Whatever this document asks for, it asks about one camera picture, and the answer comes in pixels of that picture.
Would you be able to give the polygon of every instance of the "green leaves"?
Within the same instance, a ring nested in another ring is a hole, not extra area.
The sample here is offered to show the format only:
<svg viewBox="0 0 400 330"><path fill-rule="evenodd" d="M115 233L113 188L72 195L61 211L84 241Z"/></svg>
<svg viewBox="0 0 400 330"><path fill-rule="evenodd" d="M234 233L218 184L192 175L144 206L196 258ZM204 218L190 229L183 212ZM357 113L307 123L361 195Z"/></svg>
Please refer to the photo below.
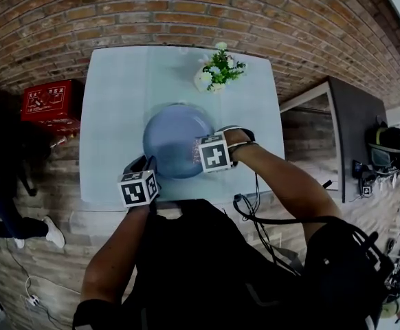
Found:
<svg viewBox="0 0 400 330"><path fill-rule="evenodd" d="M230 58L231 56L228 56L225 50L219 50L217 53L212 55L210 63L203 68L204 72L209 72L210 68L214 66L220 69L220 73L211 72L212 84L208 87L208 90L211 90L214 83L226 84L227 81L236 80L242 73L244 73L246 64L237 61L236 65L233 68L230 68L228 65Z"/></svg>

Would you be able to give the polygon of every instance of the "red container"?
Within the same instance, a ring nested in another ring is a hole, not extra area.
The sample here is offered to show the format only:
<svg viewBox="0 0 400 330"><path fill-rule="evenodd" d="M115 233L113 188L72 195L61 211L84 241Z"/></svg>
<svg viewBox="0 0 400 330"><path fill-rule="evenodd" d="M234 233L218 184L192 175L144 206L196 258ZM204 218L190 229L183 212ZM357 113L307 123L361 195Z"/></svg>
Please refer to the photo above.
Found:
<svg viewBox="0 0 400 330"><path fill-rule="evenodd" d="M82 95L82 85L73 80L27 88L21 120L32 122L54 135L78 133Z"/></svg>

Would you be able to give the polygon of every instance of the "table top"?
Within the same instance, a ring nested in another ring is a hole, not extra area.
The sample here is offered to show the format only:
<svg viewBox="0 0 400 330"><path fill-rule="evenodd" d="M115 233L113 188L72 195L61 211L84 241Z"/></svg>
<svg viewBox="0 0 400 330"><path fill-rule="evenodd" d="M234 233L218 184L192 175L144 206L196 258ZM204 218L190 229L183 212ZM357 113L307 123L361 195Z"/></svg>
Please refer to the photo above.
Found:
<svg viewBox="0 0 400 330"><path fill-rule="evenodd" d="M91 56L80 131L81 199L122 205L117 188L124 167L143 154L148 121L161 109L185 104L204 111L217 130L237 124L255 133L268 151L284 157L278 98L268 60L233 54L247 74L220 94L200 93L193 83L200 59L215 50L187 47L113 47ZM158 177L162 201L204 198L214 204L253 193L253 172L243 164L183 180ZM260 180L260 191L269 190Z"/></svg>

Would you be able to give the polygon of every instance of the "brick wall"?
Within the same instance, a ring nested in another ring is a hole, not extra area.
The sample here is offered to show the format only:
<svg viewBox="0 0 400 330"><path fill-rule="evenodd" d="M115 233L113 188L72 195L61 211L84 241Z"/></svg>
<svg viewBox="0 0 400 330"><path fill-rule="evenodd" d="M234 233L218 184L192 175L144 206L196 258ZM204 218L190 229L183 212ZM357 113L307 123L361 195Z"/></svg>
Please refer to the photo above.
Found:
<svg viewBox="0 0 400 330"><path fill-rule="evenodd" d="M0 0L0 86L85 80L99 47L218 41L268 58L280 101L332 75L400 105L400 21L386 0Z"/></svg>

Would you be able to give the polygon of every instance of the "wrist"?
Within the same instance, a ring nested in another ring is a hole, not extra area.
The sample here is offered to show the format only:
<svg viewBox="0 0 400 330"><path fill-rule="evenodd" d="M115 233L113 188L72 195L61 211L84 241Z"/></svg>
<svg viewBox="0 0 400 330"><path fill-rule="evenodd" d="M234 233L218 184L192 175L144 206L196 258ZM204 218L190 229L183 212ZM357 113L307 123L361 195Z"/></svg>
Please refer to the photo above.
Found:
<svg viewBox="0 0 400 330"><path fill-rule="evenodd" d="M253 155L254 151L260 148L259 144L252 142L246 145L238 146L232 152L232 160L236 162L244 162L246 158Z"/></svg>
<svg viewBox="0 0 400 330"><path fill-rule="evenodd" d="M150 206L135 206L129 209L129 211L126 212L127 215L134 215L134 216L140 216L140 215L145 215L148 216L150 214Z"/></svg>

